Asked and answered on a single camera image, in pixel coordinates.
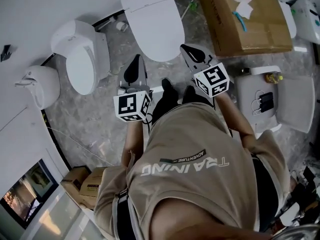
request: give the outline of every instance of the toilet seat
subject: toilet seat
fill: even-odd
[[[72,87],[81,95],[92,93],[99,83],[95,58],[88,46],[75,47],[66,58],[66,72]]]
[[[166,62],[180,54],[185,32],[174,0],[121,0],[132,33],[151,60]]]

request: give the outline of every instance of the gray tile floor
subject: gray tile floor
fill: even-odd
[[[175,1],[180,14],[182,14],[189,0]],[[121,14],[118,18],[121,21],[126,20],[124,14]],[[195,12],[189,11],[182,23],[186,43],[199,44],[214,52],[201,6]],[[142,53],[130,28],[125,33],[122,33],[116,30],[115,25],[111,23],[101,31],[106,33],[107,36],[111,72],[107,78],[100,81],[98,88],[92,94],[82,96],[72,88],[68,80],[66,59],[64,57],[56,55],[47,64],[47,66],[58,70],[61,84],[59,99],[54,105],[46,109],[51,126],[71,136],[100,157],[95,157],[71,139],[55,132],[56,139],[72,167],[87,165],[93,169],[95,167],[108,166],[106,161],[113,165],[120,163],[125,141],[126,124],[115,116],[113,96],[116,95],[116,74],[129,58],[135,54],[143,56],[148,74],[147,81],[150,87],[160,86],[161,79],[167,77],[182,95],[185,87],[190,84],[191,73],[181,55],[167,62],[152,61]],[[306,52],[294,50],[286,53],[216,59],[217,62],[223,62],[228,73],[232,76],[240,75],[243,68],[271,65],[278,65],[285,73],[313,76],[315,91],[318,94],[316,97],[320,97],[319,66],[315,65],[312,44],[298,37],[293,40],[293,44],[294,47],[306,48]],[[150,111],[153,110],[160,98],[161,93],[154,95]],[[300,169],[302,165],[312,165],[316,169],[320,168],[317,159],[310,155],[309,147],[309,142],[313,141],[316,135],[319,111],[320,104],[317,104],[313,125],[308,134],[285,126],[282,126],[279,131],[274,133],[290,169]],[[147,129],[145,130],[146,142],[148,133]]]

